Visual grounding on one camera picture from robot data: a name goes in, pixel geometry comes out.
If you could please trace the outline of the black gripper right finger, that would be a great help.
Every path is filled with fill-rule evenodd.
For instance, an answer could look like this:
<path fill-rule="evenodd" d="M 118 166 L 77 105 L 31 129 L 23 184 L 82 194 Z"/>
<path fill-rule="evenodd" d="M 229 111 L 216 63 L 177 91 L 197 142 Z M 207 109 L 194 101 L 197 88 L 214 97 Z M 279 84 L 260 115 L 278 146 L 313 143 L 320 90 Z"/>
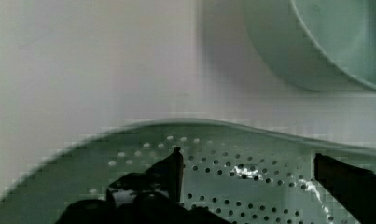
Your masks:
<path fill-rule="evenodd" d="M 314 179 L 361 224 L 376 224 L 376 174 L 317 153 Z"/>

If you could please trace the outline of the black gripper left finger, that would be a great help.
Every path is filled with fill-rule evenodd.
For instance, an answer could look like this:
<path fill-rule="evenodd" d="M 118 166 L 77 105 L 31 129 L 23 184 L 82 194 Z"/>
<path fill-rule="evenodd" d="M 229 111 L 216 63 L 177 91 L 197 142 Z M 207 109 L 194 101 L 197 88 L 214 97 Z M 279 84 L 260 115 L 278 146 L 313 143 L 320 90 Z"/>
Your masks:
<path fill-rule="evenodd" d="M 142 173 L 128 173 L 106 189 L 103 200 L 71 203 L 55 224 L 230 224 L 204 207 L 180 204 L 184 162 L 175 147 Z"/>

